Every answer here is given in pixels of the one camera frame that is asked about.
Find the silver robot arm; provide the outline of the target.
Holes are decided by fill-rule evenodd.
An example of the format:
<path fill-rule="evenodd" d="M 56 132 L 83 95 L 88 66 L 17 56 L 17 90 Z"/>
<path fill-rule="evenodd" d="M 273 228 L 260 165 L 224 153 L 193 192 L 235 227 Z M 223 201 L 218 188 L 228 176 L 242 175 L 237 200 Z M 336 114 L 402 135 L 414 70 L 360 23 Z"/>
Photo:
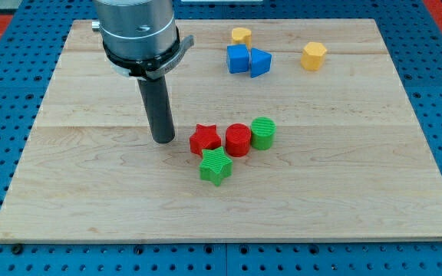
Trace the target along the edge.
<path fill-rule="evenodd" d="M 141 61 L 178 41 L 171 0 L 93 0 L 104 47 L 122 59 Z"/>

